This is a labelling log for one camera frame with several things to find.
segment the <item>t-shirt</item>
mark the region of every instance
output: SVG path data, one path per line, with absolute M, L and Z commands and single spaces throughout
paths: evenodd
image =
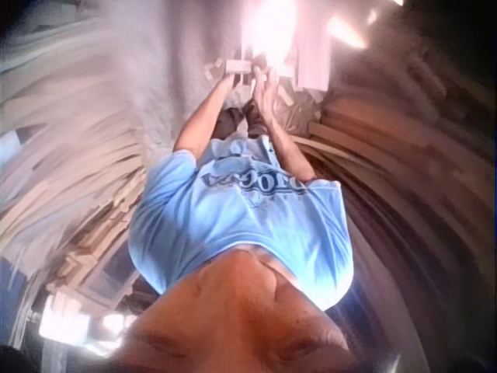
M 212 140 L 202 159 L 179 150 L 148 173 L 130 224 L 130 254 L 160 294 L 240 243 L 274 255 L 320 309 L 353 277 L 338 182 L 302 183 L 280 168 L 266 135 Z

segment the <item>man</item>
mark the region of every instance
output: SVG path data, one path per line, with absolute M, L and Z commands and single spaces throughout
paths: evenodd
M 245 107 L 249 138 L 226 138 L 226 117 L 233 131 L 241 116 L 236 110 L 219 116 L 233 85 L 225 77 L 186 122 L 172 155 L 148 174 L 131 222 L 130 254 L 162 296 L 126 335 L 117 366 L 171 372 L 355 366 L 323 312 L 353 277 L 340 185 L 317 180 L 277 123 L 275 71 L 267 82 L 259 68 L 254 74 L 253 101 Z M 211 140 L 213 134 L 225 140 Z

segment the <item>light blue t-shirt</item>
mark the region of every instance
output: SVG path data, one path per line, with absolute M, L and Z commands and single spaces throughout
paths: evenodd
M 239 243 L 272 253 L 322 310 L 352 282 L 339 183 L 301 183 L 280 168 L 267 136 L 212 140 L 198 164 L 180 150 L 149 172 L 130 254 L 157 292 Z

